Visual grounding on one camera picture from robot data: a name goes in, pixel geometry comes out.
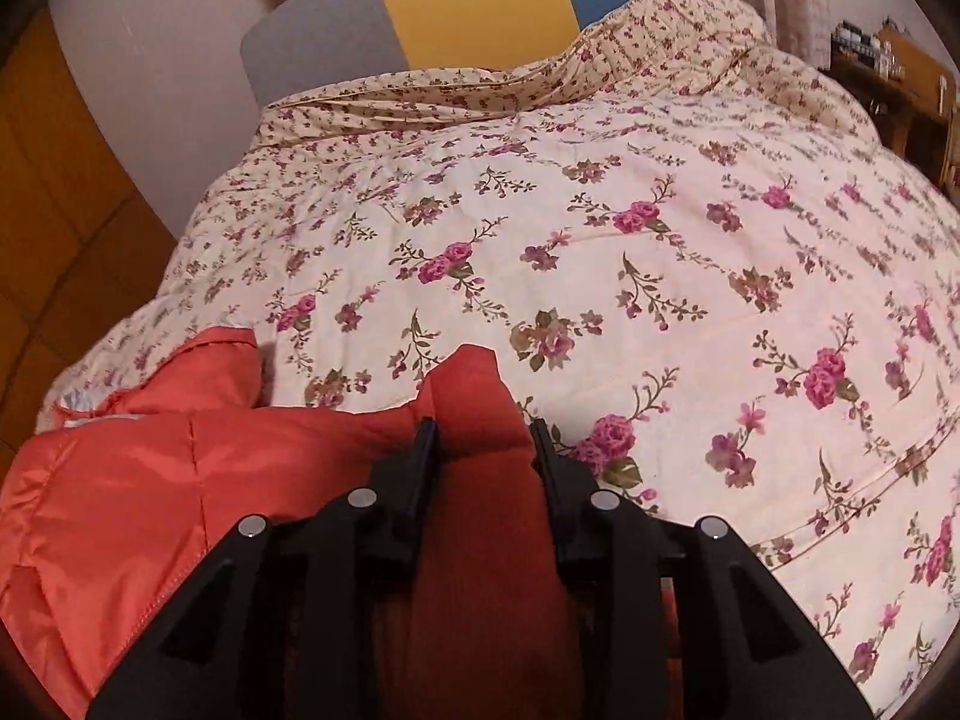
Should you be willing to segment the orange puffer jacket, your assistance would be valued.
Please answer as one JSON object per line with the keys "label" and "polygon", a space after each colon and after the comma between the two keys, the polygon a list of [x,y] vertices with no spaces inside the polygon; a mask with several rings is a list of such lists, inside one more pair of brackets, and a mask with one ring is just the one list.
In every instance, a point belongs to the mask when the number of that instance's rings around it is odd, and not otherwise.
{"label": "orange puffer jacket", "polygon": [[2,619],[71,718],[242,517],[299,520],[438,424],[413,587],[376,611],[392,718],[574,718],[581,658],[534,445],[494,354],[464,346],[369,415],[262,408],[252,335],[210,330],[142,387],[21,447],[2,488]]}

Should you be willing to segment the floral quilt bedspread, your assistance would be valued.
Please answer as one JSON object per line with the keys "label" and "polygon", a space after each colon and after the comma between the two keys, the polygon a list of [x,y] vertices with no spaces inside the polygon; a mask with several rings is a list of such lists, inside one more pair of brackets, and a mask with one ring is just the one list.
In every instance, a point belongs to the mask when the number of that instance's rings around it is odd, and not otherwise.
{"label": "floral quilt bedspread", "polygon": [[877,717],[957,626],[957,210],[740,0],[269,104],[39,426],[212,325],[257,333],[270,403],[353,413],[490,348],[558,449],[727,518]]}

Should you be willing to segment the wooden bedside table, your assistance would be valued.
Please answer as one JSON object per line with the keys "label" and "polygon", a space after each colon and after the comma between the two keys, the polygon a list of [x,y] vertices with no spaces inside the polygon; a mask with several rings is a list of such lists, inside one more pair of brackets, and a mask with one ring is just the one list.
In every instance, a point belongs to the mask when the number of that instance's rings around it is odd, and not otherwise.
{"label": "wooden bedside table", "polygon": [[958,171],[958,76],[893,26],[875,36],[887,39],[901,65],[903,82],[890,82],[844,57],[833,59],[827,75],[867,110],[880,141],[955,199]]}

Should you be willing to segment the grey yellow blue headboard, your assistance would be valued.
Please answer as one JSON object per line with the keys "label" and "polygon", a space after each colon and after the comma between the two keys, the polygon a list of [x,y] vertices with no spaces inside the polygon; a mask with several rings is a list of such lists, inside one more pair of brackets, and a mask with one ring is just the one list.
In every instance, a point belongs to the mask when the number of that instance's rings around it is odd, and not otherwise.
{"label": "grey yellow blue headboard", "polygon": [[419,68],[508,70],[566,49],[630,0],[286,0],[241,60],[261,106],[331,83]]}

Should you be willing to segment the items on bedside table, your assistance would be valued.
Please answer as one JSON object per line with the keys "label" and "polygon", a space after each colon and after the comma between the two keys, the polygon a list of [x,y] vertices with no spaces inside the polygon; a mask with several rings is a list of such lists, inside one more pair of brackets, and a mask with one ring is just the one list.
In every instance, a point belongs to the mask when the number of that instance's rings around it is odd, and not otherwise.
{"label": "items on bedside table", "polygon": [[905,67],[896,58],[893,44],[875,36],[848,20],[839,21],[830,36],[832,57],[844,57],[850,62],[875,71],[884,80],[903,82]]}

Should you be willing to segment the wooden wardrobe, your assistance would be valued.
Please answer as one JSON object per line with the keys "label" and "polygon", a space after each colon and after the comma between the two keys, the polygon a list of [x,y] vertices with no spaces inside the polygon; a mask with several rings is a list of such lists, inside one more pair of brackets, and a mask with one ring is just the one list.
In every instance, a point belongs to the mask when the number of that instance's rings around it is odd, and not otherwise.
{"label": "wooden wardrobe", "polygon": [[172,247],[39,10],[2,67],[3,460],[53,379],[155,296]]}

